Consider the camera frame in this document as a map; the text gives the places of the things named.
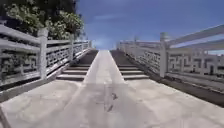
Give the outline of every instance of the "stone railing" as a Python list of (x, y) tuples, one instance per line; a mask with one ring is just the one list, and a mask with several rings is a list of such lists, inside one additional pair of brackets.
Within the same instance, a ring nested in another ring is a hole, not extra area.
[(47, 36), (47, 29), (33, 37), (0, 25), (0, 86), (44, 80), (92, 47), (90, 41), (48, 40)]
[(224, 90), (224, 52), (220, 51), (224, 50), (224, 39), (215, 37), (221, 34), (224, 34), (224, 25), (173, 40), (161, 33), (160, 42), (147, 43), (152, 47), (134, 41), (120, 42), (118, 49), (161, 77), (169, 76)]

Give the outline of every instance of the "sky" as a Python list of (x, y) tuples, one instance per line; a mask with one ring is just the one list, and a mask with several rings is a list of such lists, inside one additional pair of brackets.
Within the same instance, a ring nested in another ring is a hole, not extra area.
[(159, 41), (224, 24), (224, 0), (80, 0), (78, 12), (98, 49), (121, 40)]

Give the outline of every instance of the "lattice pattern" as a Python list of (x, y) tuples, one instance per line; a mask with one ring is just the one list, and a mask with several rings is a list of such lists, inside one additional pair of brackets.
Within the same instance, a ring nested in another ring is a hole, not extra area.
[(35, 53), (2, 50), (0, 58), (2, 79), (37, 71), (38, 68), (38, 57)]
[(150, 50), (139, 50), (137, 60), (150, 68), (152, 71), (159, 72), (160, 54), (151, 52)]
[(74, 56), (75, 56), (76, 53), (82, 51), (82, 44), (74, 45), (73, 50), (74, 50)]
[(208, 54), (169, 54), (169, 72), (224, 76), (224, 56)]
[(59, 61), (69, 58), (69, 49), (61, 49), (47, 53), (47, 67), (51, 67)]

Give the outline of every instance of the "tree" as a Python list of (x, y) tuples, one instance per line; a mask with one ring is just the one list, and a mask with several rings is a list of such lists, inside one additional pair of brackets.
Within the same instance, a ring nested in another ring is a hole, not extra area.
[(68, 39), (79, 36), (83, 26), (73, 0), (8, 0), (2, 7), (6, 26), (36, 35), (42, 27), (49, 29), (49, 38)]

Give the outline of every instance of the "concrete path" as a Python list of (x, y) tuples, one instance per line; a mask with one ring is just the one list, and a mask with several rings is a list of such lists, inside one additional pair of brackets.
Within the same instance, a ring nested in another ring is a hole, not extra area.
[(83, 84), (53, 81), (1, 104), (12, 128), (223, 128), (224, 109), (152, 80), (125, 82), (100, 51)]

